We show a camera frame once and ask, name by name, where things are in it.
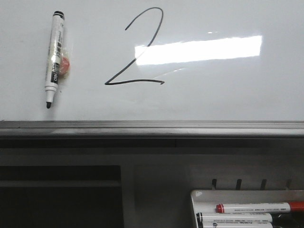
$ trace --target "red marker cap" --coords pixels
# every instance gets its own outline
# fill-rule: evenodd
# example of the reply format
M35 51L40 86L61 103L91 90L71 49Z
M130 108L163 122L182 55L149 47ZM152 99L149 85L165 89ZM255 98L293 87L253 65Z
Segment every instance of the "red marker cap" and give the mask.
M223 204L217 205L217 213L225 213Z
M288 202L291 211L304 211L304 201Z

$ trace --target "whiteboard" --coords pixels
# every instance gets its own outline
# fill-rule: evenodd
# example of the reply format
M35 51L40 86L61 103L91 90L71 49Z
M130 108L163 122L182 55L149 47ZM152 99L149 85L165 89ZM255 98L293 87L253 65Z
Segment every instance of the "whiteboard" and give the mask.
M127 25L144 10L127 29ZM52 14L70 72L44 91ZM0 8L0 120L304 120L302 0L11 0ZM105 85L135 79L164 81Z

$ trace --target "aluminum ledge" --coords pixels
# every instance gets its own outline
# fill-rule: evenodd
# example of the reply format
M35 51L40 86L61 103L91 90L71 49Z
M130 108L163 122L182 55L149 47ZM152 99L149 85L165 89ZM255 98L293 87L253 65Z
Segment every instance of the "aluminum ledge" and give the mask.
M304 137L300 122L212 121L2 121L8 138Z

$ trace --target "whiteboard marker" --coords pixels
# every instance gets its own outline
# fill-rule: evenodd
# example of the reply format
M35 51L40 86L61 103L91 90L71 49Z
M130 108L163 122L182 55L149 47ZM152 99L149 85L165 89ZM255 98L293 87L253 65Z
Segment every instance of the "whiteboard marker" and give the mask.
M282 202L282 203L250 203L250 204L218 204L218 213L288 213L304 211L304 202Z
M199 227L201 228L276 228L270 222L260 223L217 223L217 222L204 222Z
M51 39L48 49L46 92L47 108L53 103L53 97L58 87L59 67L61 62L61 47L63 38L65 16L61 11L55 11L53 14Z
M198 222L272 222L273 218L269 213L197 213Z

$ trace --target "marker holder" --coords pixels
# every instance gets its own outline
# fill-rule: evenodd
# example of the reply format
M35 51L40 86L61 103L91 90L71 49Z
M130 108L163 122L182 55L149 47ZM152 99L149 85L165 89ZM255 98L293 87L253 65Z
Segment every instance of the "marker holder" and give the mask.
M271 203L304 201L304 190L193 190L191 192L191 213L193 227L199 228L196 214L214 213L220 203ZM304 218L304 213L295 218ZM304 220L297 220L304 226Z

